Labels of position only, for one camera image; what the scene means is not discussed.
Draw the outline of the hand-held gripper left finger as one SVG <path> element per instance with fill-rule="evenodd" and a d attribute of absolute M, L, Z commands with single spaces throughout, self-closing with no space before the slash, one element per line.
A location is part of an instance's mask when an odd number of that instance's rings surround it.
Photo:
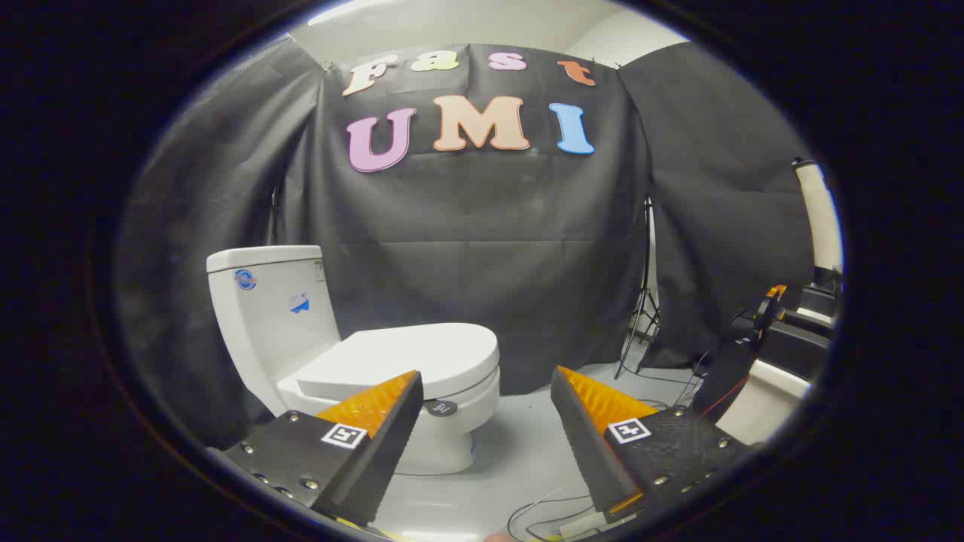
<path fill-rule="evenodd" d="M 288 410 L 219 452 L 224 466 L 297 507 L 364 528 L 423 408 L 411 370 L 320 412 Z"/>

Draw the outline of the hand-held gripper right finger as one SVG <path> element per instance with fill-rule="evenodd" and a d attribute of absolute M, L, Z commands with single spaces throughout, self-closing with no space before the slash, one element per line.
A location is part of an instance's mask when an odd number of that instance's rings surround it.
<path fill-rule="evenodd" d="M 751 452 L 695 411 L 655 409 L 567 367 L 555 367 L 550 396 L 593 507 L 609 520 L 686 507 Z"/>

